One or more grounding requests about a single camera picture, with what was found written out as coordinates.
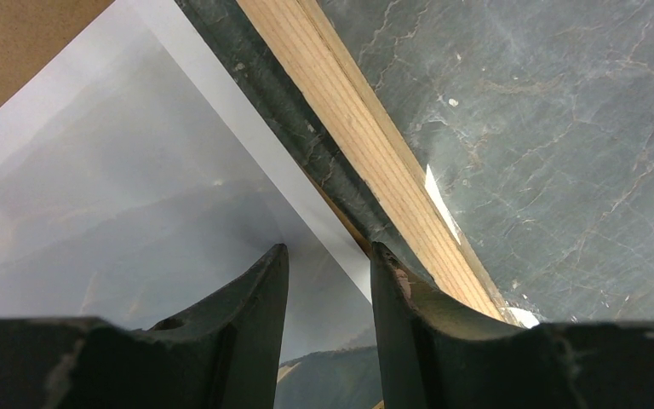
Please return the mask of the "wooden picture frame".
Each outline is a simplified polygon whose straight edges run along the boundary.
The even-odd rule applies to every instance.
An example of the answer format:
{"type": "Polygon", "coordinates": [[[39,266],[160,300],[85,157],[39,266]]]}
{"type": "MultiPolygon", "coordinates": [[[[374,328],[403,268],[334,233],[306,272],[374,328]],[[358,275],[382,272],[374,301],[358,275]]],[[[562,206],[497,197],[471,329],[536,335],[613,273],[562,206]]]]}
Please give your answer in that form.
{"type": "Polygon", "coordinates": [[[529,328],[425,187],[428,178],[335,28],[315,1],[239,7],[436,286],[490,317],[529,328]]]}

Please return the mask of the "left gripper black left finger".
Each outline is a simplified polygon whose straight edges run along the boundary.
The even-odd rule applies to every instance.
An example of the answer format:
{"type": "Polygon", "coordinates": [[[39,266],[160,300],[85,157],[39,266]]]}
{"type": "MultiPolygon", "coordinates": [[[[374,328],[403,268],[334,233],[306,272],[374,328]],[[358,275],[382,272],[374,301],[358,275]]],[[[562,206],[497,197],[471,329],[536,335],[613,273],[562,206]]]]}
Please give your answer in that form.
{"type": "Polygon", "coordinates": [[[97,317],[0,319],[0,408],[270,408],[289,255],[147,330],[97,317]]]}

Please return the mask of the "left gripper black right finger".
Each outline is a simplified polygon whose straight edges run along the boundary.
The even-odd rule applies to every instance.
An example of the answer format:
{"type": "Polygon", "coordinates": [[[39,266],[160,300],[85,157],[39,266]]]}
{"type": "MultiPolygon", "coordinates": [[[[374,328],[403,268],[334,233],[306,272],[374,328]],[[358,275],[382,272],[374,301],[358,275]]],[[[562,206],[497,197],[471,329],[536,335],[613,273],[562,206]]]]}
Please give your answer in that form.
{"type": "Polygon", "coordinates": [[[377,242],[370,278],[388,408],[654,408],[654,321],[510,325],[377,242]]]}

